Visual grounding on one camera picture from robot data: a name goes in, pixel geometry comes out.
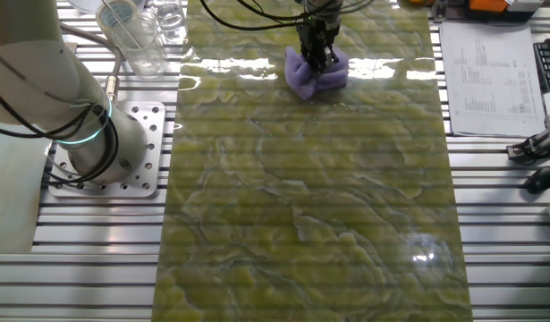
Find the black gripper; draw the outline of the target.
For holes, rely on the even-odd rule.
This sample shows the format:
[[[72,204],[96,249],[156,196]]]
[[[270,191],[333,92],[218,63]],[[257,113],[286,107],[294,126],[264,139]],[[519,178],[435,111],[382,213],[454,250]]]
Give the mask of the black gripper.
[[[297,27],[300,39],[300,53],[312,73],[319,73],[316,54],[321,54],[320,73],[326,72],[338,62],[332,46],[339,28],[327,29],[324,26],[301,24]]]

